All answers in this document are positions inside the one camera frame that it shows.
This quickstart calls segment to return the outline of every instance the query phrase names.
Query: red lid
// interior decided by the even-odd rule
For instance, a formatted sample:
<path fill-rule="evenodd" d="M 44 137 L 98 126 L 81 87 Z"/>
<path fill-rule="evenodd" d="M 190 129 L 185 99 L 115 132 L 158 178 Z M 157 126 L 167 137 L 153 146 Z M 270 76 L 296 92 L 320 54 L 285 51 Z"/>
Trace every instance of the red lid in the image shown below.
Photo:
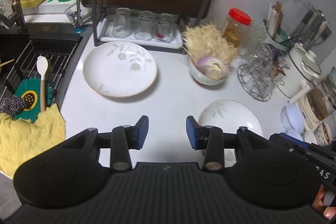
<path fill-rule="evenodd" d="M 229 16 L 232 17 L 238 23 L 243 24 L 245 26 L 251 24 L 250 16 L 237 8 L 231 8 L 229 11 Z"/>

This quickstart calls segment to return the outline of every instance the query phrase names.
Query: white countertop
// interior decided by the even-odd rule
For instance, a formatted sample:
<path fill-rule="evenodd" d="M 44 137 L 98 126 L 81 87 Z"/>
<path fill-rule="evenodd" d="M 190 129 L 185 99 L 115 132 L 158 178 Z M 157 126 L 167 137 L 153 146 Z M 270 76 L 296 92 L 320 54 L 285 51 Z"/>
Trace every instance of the white countertop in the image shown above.
<path fill-rule="evenodd" d="M 67 139 L 86 128 L 98 128 L 103 133 L 124 124 L 134 125 L 142 115 L 147 115 L 149 131 L 144 146 L 141 150 L 130 150 L 133 166 L 139 161 L 201 164 L 203 156 L 190 146 L 185 119 L 193 115 L 197 120 L 201 111 L 218 99 L 235 100 L 249 108 L 259 120 L 267 139 L 283 130 L 280 111 L 286 104 L 285 96 L 275 89 L 269 102 L 258 102 L 250 97 L 236 75 L 239 60 L 232 64 L 233 71 L 223 85 L 205 87 L 198 85 L 190 76 L 187 56 L 151 51 L 159 69 L 156 82 L 137 96 L 113 99 L 100 95 L 84 80 L 83 61 L 93 48 L 91 37 L 62 104 L 61 114 L 66 121 Z M 102 149 L 99 162 L 103 166 L 110 166 L 109 149 Z"/>

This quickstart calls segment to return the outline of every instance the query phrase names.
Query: plate rim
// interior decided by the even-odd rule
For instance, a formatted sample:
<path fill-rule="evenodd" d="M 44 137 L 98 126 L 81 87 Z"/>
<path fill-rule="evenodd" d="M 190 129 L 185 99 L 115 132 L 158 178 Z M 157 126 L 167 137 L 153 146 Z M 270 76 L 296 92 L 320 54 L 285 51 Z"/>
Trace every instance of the plate rim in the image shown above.
<path fill-rule="evenodd" d="M 102 46 L 105 46 L 105 45 L 108 45 L 108 44 L 113 44 L 113 43 L 116 43 L 116 42 L 121 42 L 121 43 L 127 43 L 127 44 L 132 44 L 132 45 L 136 45 L 136 46 L 139 46 L 140 48 L 143 48 L 146 52 L 148 52 L 148 54 L 153 58 L 153 61 L 154 61 L 154 64 L 155 64 L 155 77 L 153 78 L 153 81 L 145 88 L 143 89 L 142 91 L 138 92 L 138 93 L 135 93 L 135 94 L 131 94 L 131 95 L 127 95 L 127 96 L 115 96 L 115 95 L 108 95 L 108 94 L 104 94 L 103 92 L 100 92 L 98 90 L 96 90 L 94 87 L 92 87 L 89 82 L 87 81 L 87 79 L 85 78 L 85 73 L 84 73 L 84 65 L 85 65 L 85 62 L 86 60 L 88 59 L 89 55 L 92 54 L 92 52 L 99 48 L 99 47 L 102 47 Z M 111 42 L 105 42 L 97 47 L 94 47 L 88 54 L 87 56 L 85 57 L 84 61 L 83 61 L 83 70 L 82 70 L 82 74 L 83 74 L 83 77 L 84 77 L 84 80 L 85 82 L 89 85 L 90 88 L 92 88 L 95 92 L 98 92 L 99 94 L 101 95 L 104 95 L 104 96 L 107 96 L 107 97 L 110 97 L 110 98 L 128 98 L 128 97 L 132 97 L 132 96 L 136 96 L 142 92 L 144 92 L 145 90 L 147 90 L 148 88 L 151 87 L 151 85 L 153 85 L 153 83 L 155 82 L 155 80 L 157 79 L 157 76 L 158 76 L 158 65 L 156 63 L 156 60 L 154 59 L 153 55 L 148 51 L 146 50 L 144 47 L 138 45 L 138 44 L 135 44 L 135 43 L 132 43 L 132 42 L 127 42 L 127 41 L 111 41 Z"/>
<path fill-rule="evenodd" d="M 197 122 L 198 122 L 198 124 L 199 124 L 200 126 L 202 126 L 202 125 L 201 125 L 201 119 L 202 119 L 202 116 L 204 115 L 204 113 L 210 108 L 210 106 L 211 106 L 212 104 L 215 104 L 215 103 L 217 103 L 217 102 L 219 102 L 219 101 L 231 101 L 231 102 L 234 102 L 234 103 L 236 103 L 236 104 L 241 105 L 242 107 L 244 107 L 244 108 L 245 108 L 248 112 L 250 112 L 250 113 L 253 115 L 253 117 L 256 119 L 256 121 L 258 122 L 258 125 L 259 125 L 259 127 L 260 127 L 260 130 L 261 130 L 261 137 L 264 137 L 263 129 L 262 129 L 261 125 L 260 125 L 260 122 L 259 122 L 259 120 L 257 119 L 257 117 L 252 113 L 252 111 L 249 110 L 249 109 L 248 109 L 245 105 L 243 105 L 242 103 L 237 102 L 237 101 L 235 101 L 235 100 L 231 100 L 231 99 L 218 99 L 218 100 L 213 101 L 213 102 L 210 103 L 209 105 L 207 105 L 207 106 L 202 110 L 202 112 L 199 114 L 199 117 L 198 117 L 198 119 L 197 119 Z"/>

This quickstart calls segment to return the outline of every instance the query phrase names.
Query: ribbed black surface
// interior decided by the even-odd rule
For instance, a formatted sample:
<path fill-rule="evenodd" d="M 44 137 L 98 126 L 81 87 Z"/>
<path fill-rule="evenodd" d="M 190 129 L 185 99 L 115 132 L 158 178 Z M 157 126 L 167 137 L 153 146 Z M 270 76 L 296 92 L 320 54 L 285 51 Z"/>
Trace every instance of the ribbed black surface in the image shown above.
<path fill-rule="evenodd" d="M 322 224 L 310 206 L 273 211 L 235 196 L 220 175 L 196 164 L 138 163 L 113 175 L 104 190 L 72 208 L 42 210 L 23 206 L 5 221 L 12 224 Z"/>

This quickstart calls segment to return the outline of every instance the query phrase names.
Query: human hand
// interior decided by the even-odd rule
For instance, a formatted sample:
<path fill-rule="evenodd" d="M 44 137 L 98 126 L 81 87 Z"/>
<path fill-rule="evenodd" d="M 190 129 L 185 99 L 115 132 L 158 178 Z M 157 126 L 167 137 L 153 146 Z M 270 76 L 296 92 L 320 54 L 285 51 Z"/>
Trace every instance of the human hand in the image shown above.
<path fill-rule="evenodd" d="M 313 208 L 324 215 L 325 218 L 331 219 L 336 214 L 336 207 L 327 207 L 326 209 L 323 208 L 322 198 L 325 194 L 325 188 L 321 185 L 320 190 L 312 204 Z"/>

